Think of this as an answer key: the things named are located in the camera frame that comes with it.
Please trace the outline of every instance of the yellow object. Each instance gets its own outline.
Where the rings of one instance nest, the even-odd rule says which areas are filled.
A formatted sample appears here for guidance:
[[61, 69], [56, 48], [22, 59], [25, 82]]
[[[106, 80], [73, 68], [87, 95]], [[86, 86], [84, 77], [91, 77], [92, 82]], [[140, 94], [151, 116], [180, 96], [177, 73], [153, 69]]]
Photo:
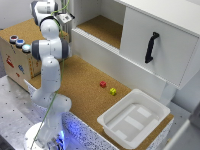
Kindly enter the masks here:
[[110, 89], [110, 94], [113, 96], [116, 95], [116, 89], [114, 88]]

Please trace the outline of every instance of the white cabinet door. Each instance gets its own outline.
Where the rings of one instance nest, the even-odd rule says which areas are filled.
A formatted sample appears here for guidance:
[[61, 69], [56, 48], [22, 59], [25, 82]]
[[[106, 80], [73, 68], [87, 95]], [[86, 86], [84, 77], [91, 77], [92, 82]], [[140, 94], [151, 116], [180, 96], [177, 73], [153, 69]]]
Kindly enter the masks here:
[[[154, 40], [153, 60], [146, 64], [153, 32], [160, 37]], [[191, 34], [127, 7], [120, 54], [179, 86], [197, 40]]]

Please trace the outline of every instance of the black handle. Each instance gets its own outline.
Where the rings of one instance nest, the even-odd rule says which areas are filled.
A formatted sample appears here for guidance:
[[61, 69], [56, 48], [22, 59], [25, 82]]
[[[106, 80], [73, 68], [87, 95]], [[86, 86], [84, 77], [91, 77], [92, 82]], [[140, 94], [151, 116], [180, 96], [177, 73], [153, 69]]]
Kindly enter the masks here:
[[153, 36], [151, 37], [145, 57], [145, 63], [148, 64], [150, 61], [153, 60], [153, 57], [151, 56], [152, 50], [153, 50], [153, 45], [154, 45], [154, 40], [158, 38], [160, 35], [156, 32], [153, 32]]

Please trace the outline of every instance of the white plastic tray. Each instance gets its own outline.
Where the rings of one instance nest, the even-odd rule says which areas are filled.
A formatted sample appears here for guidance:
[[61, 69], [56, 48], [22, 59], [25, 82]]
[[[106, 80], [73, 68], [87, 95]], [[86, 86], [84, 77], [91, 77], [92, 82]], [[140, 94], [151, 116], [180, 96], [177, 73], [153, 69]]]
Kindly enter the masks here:
[[135, 149], [169, 113], [169, 108], [135, 89], [97, 120], [122, 147]]

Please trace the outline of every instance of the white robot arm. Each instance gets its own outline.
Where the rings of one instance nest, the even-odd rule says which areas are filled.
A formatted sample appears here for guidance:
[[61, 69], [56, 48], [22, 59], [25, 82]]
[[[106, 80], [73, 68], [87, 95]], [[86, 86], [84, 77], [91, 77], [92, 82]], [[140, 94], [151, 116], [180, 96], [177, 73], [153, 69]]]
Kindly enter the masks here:
[[[53, 97], [56, 95], [55, 92], [61, 86], [60, 65], [57, 59], [67, 58], [70, 49], [68, 43], [59, 38], [60, 27], [58, 20], [54, 16], [51, 16], [52, 12], [58, 10], [58, 5], [55, 1], [34, 1], [31, 3], [30, 8], [35, 24], [40, 27], [42, 35], [46, 39], [37, 40], [31, 44], [33, 57], [42, 61], [41, 87], [33, 93], [31, 99], [35, 104], [49, 108]], [[62, 113], [69, 111], [71, 105], [70, 98], [60, 94], [55, 96], [54, 103], [49, 110], [35, 142], [38, 150], [49, 150], [48, 143], [53, 140], [55, 141], [57, 136], [63, 132]], [[30, 147], [30, 145], [26, 145], [25, 150], [29, 150]]]

